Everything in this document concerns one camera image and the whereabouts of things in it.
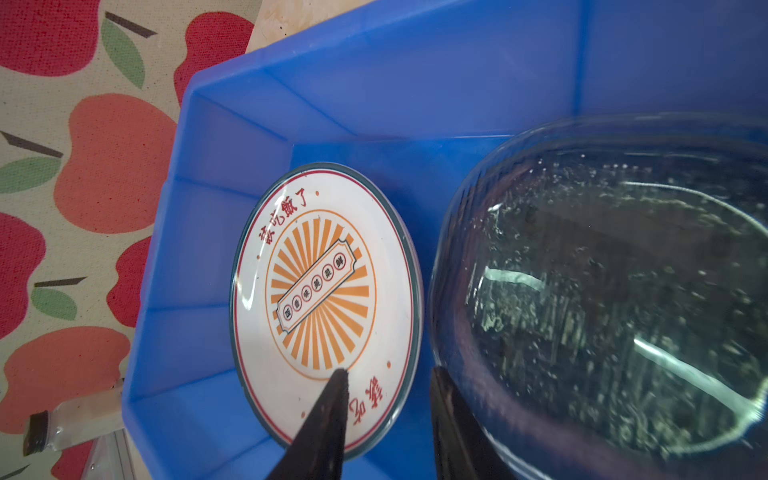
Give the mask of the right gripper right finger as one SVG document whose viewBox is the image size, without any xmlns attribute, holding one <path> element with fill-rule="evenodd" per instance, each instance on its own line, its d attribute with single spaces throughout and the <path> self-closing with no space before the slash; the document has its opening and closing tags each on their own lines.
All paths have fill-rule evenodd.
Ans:
<svg viewBox="0 0 768 480">
<path fill-rule="evenodd" d="M 437 478 L 514 480 L 444 367 L 433 368 L 429 391 Z"/>
</svg>

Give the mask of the orange sunburst plate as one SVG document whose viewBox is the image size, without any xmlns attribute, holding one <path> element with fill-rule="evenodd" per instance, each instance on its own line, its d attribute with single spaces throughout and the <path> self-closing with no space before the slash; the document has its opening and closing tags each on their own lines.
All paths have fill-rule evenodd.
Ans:
<svg viewBox="0 0 768 480">
<path fill-rule="evenodd" d="M 424 289 L 408 229 L 356 170 L 313 163 L 280 178 L 238 242 L 230 293 L 235 366 L 264 429 L 291 444 L 337 370 L 348 375 L 344 456 L 400 415 L 423 338 Z"/>
</svg>

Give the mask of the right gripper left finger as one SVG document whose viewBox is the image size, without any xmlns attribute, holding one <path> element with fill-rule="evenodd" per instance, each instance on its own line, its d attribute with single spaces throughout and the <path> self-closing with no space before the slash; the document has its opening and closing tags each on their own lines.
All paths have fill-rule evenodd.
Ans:
<svg viewBox="0 0 768 480">
<path fill-rule="evenodd" d="M 340 479 L 348 418 L 348 372 L 337 369 L 319 395 L 272 479 Z"/>
</svg>

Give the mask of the blue plastic bin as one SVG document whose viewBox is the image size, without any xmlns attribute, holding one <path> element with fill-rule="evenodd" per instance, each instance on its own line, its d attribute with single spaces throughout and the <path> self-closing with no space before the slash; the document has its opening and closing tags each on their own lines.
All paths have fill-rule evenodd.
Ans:
<svg viewBox="0 0 768 480">
<path fill-rule="evenodd" d="M 155 218 L 123 400 L 157 479 L 263 479 L 289 445 L 238 376 L 230 293 L 264 194 L 313 163 L 392 203 L 423 289 L 416 376 L 349 479 L 437 478 L 430 333 L 437 245 L 468 174 L 504 141 L 586 117 L 731 114 L 767 122 L 763 1 L 378 1 L 196 74 Z"/>
</svg>

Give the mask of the clear textured glass plate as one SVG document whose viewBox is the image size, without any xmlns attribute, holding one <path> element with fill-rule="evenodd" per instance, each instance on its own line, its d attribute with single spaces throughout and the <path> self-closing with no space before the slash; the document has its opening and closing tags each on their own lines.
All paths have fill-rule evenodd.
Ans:
<svg viewBox="0 0 768 480">
<path fill-rule="evenodd" d="M 560 121 L 457 190 L 430 333 L 494 476 L 767 475 L 767 122 Z"/>
</svg>

